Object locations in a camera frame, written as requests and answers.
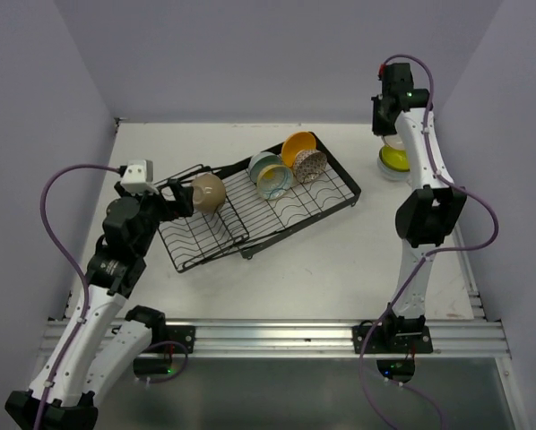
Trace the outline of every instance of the white table surface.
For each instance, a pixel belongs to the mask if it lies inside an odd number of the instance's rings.
[[[284,239],[252,260],[239,254],[177,273],[157,235],[147,269],[123,311],[135,305],[168,318],[368,319],[381,314],[398,278],[402,244],[397,208],[405,183],[384,180],[376,166],[381,141],[369,125],[121,124],[110,165],[152,159],[155,180],[202,163],[231,164],[282,142],[296,131],[317,134],[362,189],[358,204]],[[108,174],[83,254],[85,267],[117,197]],[[450,237],[447,245],[453,243]],[[80,288],[75,281],[73,288]],[[471,319],[469,281],[458,255],[436,258],[426,299],[432,319]]]

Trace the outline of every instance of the dish rack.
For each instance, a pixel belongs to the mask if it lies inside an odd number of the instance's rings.
[[[190,218],[160,225],[160,237],[175,269],[182,273],[236,253],[249,260],[302,228],[354,206],[361,189],[314,136],[316,148],[328,158],[325,172],[308,184],[295,182],[278,200],[266,201],[256,191],[256,185],[248,176],[250,157],[221,168],[197,165],[171,176],[188,185],[199,175],[213,173],[226,186],[226,201],[214,214],[195,211]],[[281,147],[282,143],[266,151],[280,154]],[[166,190],[163,195],[172,200],[172,193]]]

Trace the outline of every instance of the gray wall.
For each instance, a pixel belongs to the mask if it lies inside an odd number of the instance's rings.
[[[10,390],[24,389],[50,314],[72,273],[39,223],[48,177],[107,162],[112,118],[51,0],[0,0],[0,429]],[[102,176],[74,173],[50,197],[54,229],[79,254]]]
[[[56,0],[111,112],[137,122],[369,122],[397,52],[433,67],[441,106],[500,3]]]
[[[437,126],[456,181],[488,197],[501,221],[497,243],[471,261],[536,428],[536,0],[505,0]],[[475,203],[462,227],[468,243],[490,232]]]

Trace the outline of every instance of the beige cup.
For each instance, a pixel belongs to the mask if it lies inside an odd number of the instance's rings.
[[[220,178],[212,173],[197,177],[190,186],[195,190],[193,205],[197,211],[214,213],[219,211],[226,201],[226,187]]]

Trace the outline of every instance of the purple cable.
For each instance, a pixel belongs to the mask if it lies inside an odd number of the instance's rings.
[[[49,220],[47,217],[47,195],[49,192],[49,189],[51,186],[55,183],[55,181],[64,175],[65,173],[71,172],[73,170],[81,169],[81,168],[93,168],[97,170],[106,170],[108,172],[114,172],[118,174],[118,169],[116,168],[109,168],[107,166],[99,166],[96,164],[76,164],[74,166],[70,166],[68,168],[64,168],[62,170],[59,170],[57,173],[55,173],[45,184],[43,187],[43,192],[41,193],[41,200],[40,200],[40,212],[41,212],[41,221],[43,222],[43,226],[45,227],[45,230],[47,231],[47,234],[55,244],[55,246],[61,251],[61,254],[63,254],[66,258],[66,260],[73,266],[74,270],[77,272],[77,275],[79,276],[79,280],[81,280],[82,283],[82,292],[83,292],[83,304],[82,304],[82,310],[81,310],[81,318],[84,319],[85,315],[87,314],[87,311],[89,309],[89,285],[85,278],[84,273],[81,270],[81,267],[79,267],[79,263],[74,259],[74,257],[69,253],[69,251],[63,246],[61,241],[58,239],[58,237],[53,232],[53,229],[51,228],[51,225],[49,224]],[[73,343],[74,338],[76,337],[77,333],[79,332],[79,329],[81,328],[82,323],[78,322],[75,324],[73,329],[71,330],[71,333],[69,334],[65,344],[63,347],[61,347],[61,350],[59,351],[59,355],[56,357],[55,362],[51,366],[51,371],[49,372],[49,376],[47,381],[49,383],[53,382],[53,379],[55,378],[55,374],[59,366],[61,365],[61,362],[63,361],[63,358],[65,357],[65,354],[67,350],[71,347],[71,344]],[[41,395],[41,401],[39,402],[39,408],[37,409],[37,415],[35,416],[35,423],[33,425],[33,430],[40,430],[41,427],[41,421],[43,420],[43,413],[45,412],[45,405],[47,404],[47,397],[49,395],[51,388],[45,387],[43,390],[43,394]]]
[[[178,369],[178,372],[175,372],[174,374],[172,374],[171,376],[167,376],[166,378],[160,378],[160,379],[154,379],[154,380],[152,380],[152,379],[144,379],[144,380],[141,380],[141,381],[148,382],[150,384],[153,384],[153,383],[167,383],[168,381],[172,381],[173,379],[178,378],[180,376],[180,374],[182,374],[185,371],[186,365],[188,365],[188,349],[186,349],[186,347],[182,343],[178,343],[178,342],[175,342],[173,340],[165,340],[163,342],[159,342],[159,343],[155,343],[154,345],[150,345],[146,350],[144,350],[144,352],[149,352],[149,351],[151,351],[153,349],[160,348],[160,347],[166,347],[167,345],[172,345],[173,347],[180,348],[180,349],[182,349],[182,352],[184,352],[184,354],[185,354],[185,359],[183,360],[182,366],[180,366],[180,369]]]
[[[429,70],[428,66],[423,61],[421,61],[420,59],[416,58],[415,56],[409,56],[407,54],[397,54],[395,56],[390,56],[389,58],[387,58],[384,61],[384,65],[386,65],[389,61],[391,61],[391,60],[393,60],[395,58],[407,58],[407,59],[417,63],[418,65],[421,66],[421,68],[423,68],[423,70],[428,75],[428,79],[429,79],[429,98],[428,98],[427,107],[425,109],[425,113],[423,115],[423,127],[425,129],[425,128],[428,127],[429,110],[433,106],[433,93],[434,93],[433,75],[431,74],[431,71]],[[491,237],[488,240],[486,240],[485,242],[483,242],[482,244],[471,245],[471,246],[448,246],[446,248],[433,249],[433,250],[429,251],[428,253],[426,253],[418,261],[418,264],[415,266],[413,271],[411,271],[410,276],[403,282],[402,286],[400,287],[399,291],[397,292],[397,294],[393,298],[392,302],[390,304],[388,304],[388,306],[384,310],[384,312],[380,315],[380,317],[377,320],[375,320],[372,323],[372,326],[367,331],[366,337],[365,337],[365,339],[364,339],[364,341],[362,343],[362,346],[361,346],[361,351],[359,353],[359,380],[361,382],[362,390],[364,391],[364,394],[366,395],[367,402],[369,403],[369,405],[377,413],[377,415],[380,416],[384,420],[384,422],[386,424],[388,424],[391,428],[394,428],[394,429],[397,429],[397,425],[389,417],[385,416],[382,413],[381,409],[378,407],[378,405],[376,404],[376,402],[372,398],[371,392],[369,390],[369,387],[366,385],[365,379],[364,379],[364,359],[363,359],[364,358],[364,352],[366,351],[367,344],[369,343],[369,340],[371,339],[371,336],[372,336],[374,330],[377,328],[379,323],[382,322],[384,320],[384,318],[390,313],[390,311],[392,310],[393,305],[395,304],[395,302],[402,296],[402,294],[405,291],[405,289],[411,284],[411,280],[413,280],[413,278],[418,274],[419,269],[421,269],[423,264],[425,264],[427,258],[429,258],[429,257],[431,257],[431,256],[433,256],[435,254],[438,254],[438,253],[447,253],[447,252],[452,252],[452,251],[454,251],[454,252],[477,251],[477,250],[483,249],[483,248],[491,245],[493,242],[495,242],[495,239],[497,239],[497,236],[499,234],[499,219],[497,218],[497,214],[495,213],[495,211],[493,211],[493,208],[491,208],[491,205],[489,203],[487,203],[485,200],[483,200],[481,197],[479,197],[477,194],[475,194],[475,193],[473,193],[471,191],[467,191],[467,190],[455,185],[454,183],[452,183],[452,182],[448,181],[447,179],[445,179],[440,174],[439,170],[437,169],[434,157],[433,157],[433,151],[431,150],[431,143],[429,141],[429,134],[424,133],[423,136],[424,136],[424,139],[425,139],[426,149],[427,149],[427,152],[428,152],[429,164],[431,165],[431,169],[432,169],[434,175],[436,176],[436,178],[439,179],[444,184],[446,184],[447,186],[449,186],[450,188],[453,188],[454,190],[456,190],[456,191],[458,191],[460,193],[467,194],[473,200],[475,200],[476,202],[480,203],[487,210],[487,212],[491,216],[491,219],[493,220],[493,233],[491,234]],[[392,382],[395,385],[399,385],[399,383],[397,383],[395,381],[390,380],[390,382]],[[418,390],[417,388],[414,388],[414,387],[411,387],[411,386],[408,386],[408,385],[403,385],[403,387],[405,389],[407,389],[409,391],[412,391],[415,394],[419,395],[424,400],[428,401],[434,407],[434,409],[437,412],[437,415],[439,416],[439,426],[440,426],[440,428],[442,428],[442,429],[447,428],[447,423],[445,421],[444,413],[443,413],[442,409],[435,403],[434,400],[432,400],[427,394],[423,393],[422,391]]]

